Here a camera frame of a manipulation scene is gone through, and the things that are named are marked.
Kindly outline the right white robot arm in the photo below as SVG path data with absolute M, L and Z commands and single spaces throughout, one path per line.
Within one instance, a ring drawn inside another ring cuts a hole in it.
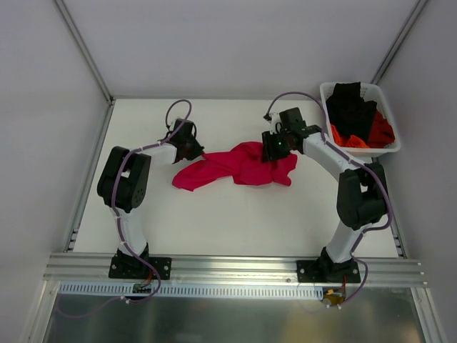
M 262 133 L 263 161 L 285 159 L 293 151 L 322 166 L 338 183 L 336 211 L 339 223 L 331 241 L 314 261 L 296 263 L 300 283 L 359 283 L 356 247 L 390 211 L 383 167 L 351 158 L 328 141 L 317 125 L 308 125 L 299 108 L 267 113 L 270 129 Z

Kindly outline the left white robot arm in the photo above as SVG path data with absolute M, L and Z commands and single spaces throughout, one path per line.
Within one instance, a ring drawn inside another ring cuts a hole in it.
M 204 147 L 196 139 L 196 125 L 177 119 L 165 139 L 150 148 L 129 150 L 115 146 L 97 184 L 97 194 L 111 210 L 119 245 L 111 259 L 111 279 L 170 279 L 171 259 L 150 257 L 141 217 L 137 209 L 146 196 L 153 162 L 176 164 L 201 156 Z

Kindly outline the pink t shirt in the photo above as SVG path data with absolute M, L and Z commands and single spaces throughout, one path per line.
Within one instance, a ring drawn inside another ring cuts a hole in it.
M 172 185 L 192 192 L 219 179 L 231 177 L 238 185 L 277 183 L 291 186 L 288 175 L 296 168 L 298 157 L 289 154 L 278 161 L 263 161 L 262 153 L 262 143 L 256 141 L 240 143 L 230 151 L 204 153 L 202 159 L 178 172 Z

